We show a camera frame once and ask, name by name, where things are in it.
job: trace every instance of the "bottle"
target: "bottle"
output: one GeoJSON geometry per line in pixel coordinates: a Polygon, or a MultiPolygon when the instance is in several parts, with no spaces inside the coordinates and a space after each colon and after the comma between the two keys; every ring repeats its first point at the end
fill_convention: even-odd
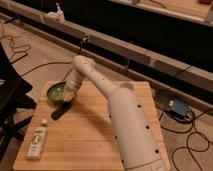
{"type": "Polygon", "coordinates": [[[36,128],[29,150],[27,152],[27,158],[30,160],[41,159],[43,146],[47,135],[47,119],[42,119],[41,124],[36,128]]]}
{"type": "Polygon", "coordinates": [[[65,21],[64,12],[61,10],[59,3],[56,3],[56,6],[57,6],[58,20],[59,22],[64,22],[65,21]]]}

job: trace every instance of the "black cable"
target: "black cable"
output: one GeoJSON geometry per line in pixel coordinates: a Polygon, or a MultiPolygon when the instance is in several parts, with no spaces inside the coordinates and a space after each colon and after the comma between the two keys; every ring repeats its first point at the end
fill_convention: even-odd
{"type": "Polygon", "coordinates": [[[181,150],[181,149],[187,149],[188,152],[189,152],[189,154],[191,155],[192,159],[193,159],[193,160],[195,161],[195,163],[197,164],[197,166],[200,168],[201,171],[203,171],[201,165],[199,164],[199,162],[197,161],[197,159],[196,159],[195,156],[193,155],[192,151],[194,151],[194,152],[206,152],[206,151],[209,149],[209,147],[210,147],[210,143],[209,143],[207,137],[206,137],[203,133],[197,132],[197,131],[191,132],[191,133],[188,135],[188,137],[187,137],[186,146],[176,148],[176,149],[172,152],[172,163],[173,163],[174,167],[176,168],[176,170],[179,171],[180,169],[177,167],[177,164],[176,164],[176,162],[175,162],[175,154],[176,154],[177,151],[179,151],[179,150],[181,150]],[[204,148],[204,149],[202,149],[202,150],[197,150],[197,149],[194,149],[194,148],[192,148],[192,147],[189,146],[189,140],[190,140],[190,138],[192,137],[192,135],[194,135],[194,134],[198,134],[198,135],[200,135],[200,137],[202,137],[204,140],[206,140],[206,142],[207,142],[207,147],[206,147],[206,148],[204,148]]]}
{"type": "MultiPolygon", "coordinates": [[[[81,51],[82,51],[82,49],[83,49],[83,46],[84,46],[85,44],[87,44],[88,41],[89,41],[89,37],[88,37],[88,36],[84,37],[84,38],[81,40],[80,45],[79,45],[79,49],[78,49],[78,52],[77,52],[77,55],[80,55],[80,54],[81,54],[81,51]]],[[[65,79],[67,78],[67,76],[70,74],[70,72],[71,72],[72,70],[73,70],[73,67],[66,73],[66,75],[64,76],[64,78],[63,78],[61,81],[65,81],[65,79]]]]}
{"type": "MultiPolygon", "coordinates": [[[[174,75],[172,75],[172,77],[177,78],[178,75],[180,75],[180,74],[183,73],[183,72],[186,72],[186,71],[189,70],[192,66],[193,66],[193,65],[189,65],[189,66],[186,67],[185,69],[182,69],[182,70],[178,71],[177,73],[175,73],[174,75]]],[[[171,92],[171,91],[170,91],[171,89],[172,89],[172,87],[169,86],[169,87],[166,88],[166,89],[157,90],[157,91],[156,91],[156,94],[157,94],[157,93],[161,93],[161,92],[171,92]]]]}
{"type": "Polygon", "coordinates": [[[17,54],[23,54],[20,58],[23,58],[25,56],[28,55],[28,51],[31,49],[30,45],[21,45],[21,46],[15,46],[15,39],[19,39],[23,34],[25,34],[26,32],[21,33],[18,36],[11,36],[11,35],[6,35],[5,34],[5,30],[3,27],[3,24],[1,23],[1,30],[2,30],[2,35],[0,37],[0,41],[3,39],[9,40],[9,47],[12,51],[12,55],[9,58],[9,60],[11,61],[13,59],[14,56],[16,56],[17,54]]]}
{"type": "Polygon", "coordinates": [[[11,61],[10,63],[11,63],[11,64],[14,64],[14,63],[18,62],[19,60],[25,58],[27,55],[28,55],[28,53],[26,53],[26,54],[20,56],[19,58],[17,58],[17,59],[15,59],[15,60],[11,61]]]}
{"type": "MultiPolygon", "coordinates": [[[[190,118],[189,121],[191,122],[191,127],[190,127],[189,130],[183,131],[183,132],[188,133],[188,132],[190,132],[190,131],[192,130],[192,128],[194,128],[195,131],[194,131],[194,132],[191,132],[191,133],[187,136],[187,139],[186,139],[186,146],[179,147],[179,148],[175,149],[175,150],[172,152],[172,163],[173,163],[174,167],[176,168],[176,170],[179,171],[180,169],[178,168],[178,166],[177,166],[177,164],[176,164],[176,162],[175,162],[175,154],[176,154],[179,150],[186,149],[186,150],[189,152],[189,154],[190,154],[190,156],[192,157],[192,159],[193,159],[193,160],[195,161],[195,163],[197,164],[197,166],[199,167],[199,169],[200,169],[201,171],[203,171],[203,169],[202,169],[200,163],[197,161],[197,159],[195,158],[195,156],[194,156],[194,154],[193,154],[192,152],[206,152],[206,151],[210,148],[210,145],[213,145],[213,142],[211,142],[211,141],[207,138],[207,136],[206,136],[205,134],[203,134],[203,133],[201,133],[200,131],[198,131],[198,129],[196,128],[196,121],[197,121],[198,118],[200,118],[201,116],[203,116],[204,114],[206,114],[207,112],[209,112],[209,111],[211,111],[211,110],[213,110],[213,109],[212,109],[212,108],[207,109],[206,111],[204,111],[204,112],[198,114],[197,116],[195,116],[195,113],[194,113],[194,111],[193,111],[192,109],[189,110],[189,113],[191,114],[191,116],[190,116],[190,117],[188,116],[188,117],[190,118]],[[205,141],[207,142],[206,148],[199,150],[199,149],[195,149],[195,148],[190,147],[189,141],[190,141],[190,139],[192,138],[192,136],[195,135],[195,134],[198,134],[203,140],[205,140],[205,141]]],[[[165,115],[165,113],[162,112],[161,116],[159,117],[159,121],[162,120],[162,118],[163,118],[164,115],[165,115]]],[[[180,132],[180,131],[176,131],[176,130],[171,130],[171,129],[165,128],[165,127],[163,127],[163,126],[161,126],[161,127],[162,127],[163,129],[169,131],[169,132],[172,132],[172,133],[178,133],[178,134],[182,134],[182,133],[183,133],[183,132],[180,132]]]]}
{"type": "Polygon", "coordinates": [[[27,72],[21,74],[21,77],[23,77],[23,76],[25,76],[25,75],[31,73],[32,71],[34,71],[34,70],[36,70],[36,69],[38,69],[38,68],[41,68],[41,67],[43,67],[43,66],[55,65],[55,64],[71,64],[71,63],[72,63],[72,61],[70,61],[70,62],[48,62],[48,63],[42,64],[42,65],[39,65],[39,66],[36,66],[36,67],[30,69],[29,71],[27,71],[27,72]]]}
{"type": "Polygon", "coordinates": [[[180,123],[180,124],[191,124],[194,121],[195,118],[195,113],[191,112],[190,110],[188,111],[187,114],[190,115],[186,115],[185,117],[179,117],[174,115],[173,113],[170,112],[165,112],[170,118],[172,118],[173,120],[175,120],[176,122],[180,123]]]}

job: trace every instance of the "green bowl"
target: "green bowl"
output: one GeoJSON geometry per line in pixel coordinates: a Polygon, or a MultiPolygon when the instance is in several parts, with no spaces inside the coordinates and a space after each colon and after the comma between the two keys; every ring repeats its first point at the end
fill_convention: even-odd
{"type": "Polygon", "coordinates": [[[65,82],[60,82],[51,86],[47,91],[48,99],[53,102],[62,102],[64,87],[65,82]]]}

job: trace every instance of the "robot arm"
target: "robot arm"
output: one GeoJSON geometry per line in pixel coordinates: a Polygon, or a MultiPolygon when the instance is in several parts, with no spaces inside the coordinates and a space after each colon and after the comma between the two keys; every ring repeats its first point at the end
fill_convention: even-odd
{"type": "Polygon", "coordinates": [[[94,61],[74,58],[74,69],[67,78],[65,100],[70,100],[87,77],[105,96],[125,170],[166,171],[149,124],[132,86],[115,86],[94,68],[94,61]]]}

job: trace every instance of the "wooden board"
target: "wooden board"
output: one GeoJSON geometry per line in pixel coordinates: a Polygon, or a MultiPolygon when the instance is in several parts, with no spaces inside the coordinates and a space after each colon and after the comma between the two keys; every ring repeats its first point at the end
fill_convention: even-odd
{"type": "MultiPolygon", "coordinates": [[[[149,84],[147,82],[132,83],[135,86],[136,95],[141,100],[166,165],[170,168],[149,84]]],[[[91,82],[85,81],[72,108],[59,120],[54,121],[50,114],[58,105],[53,104],[46,97],[46,92],[52,84],[53,82],[48,82],[44,86],[35,114],[14,163],[14,170],[123,170],[107,112],[107,102],[100,92],[91,82]],[[26,159],[26,153],[33,132],[43,118],[48,120],[48,136],[42,159],[29,161],[26,159]]]]}
{"type": "MultiPolygon", "coordinates": [[[[210,5],[200,4],[198,0],[154,0],[163,4],[168,10],[205,18],[210,5]]],[[[141,0],[141,4],[162,7],[150,0],[141,0]]]]}

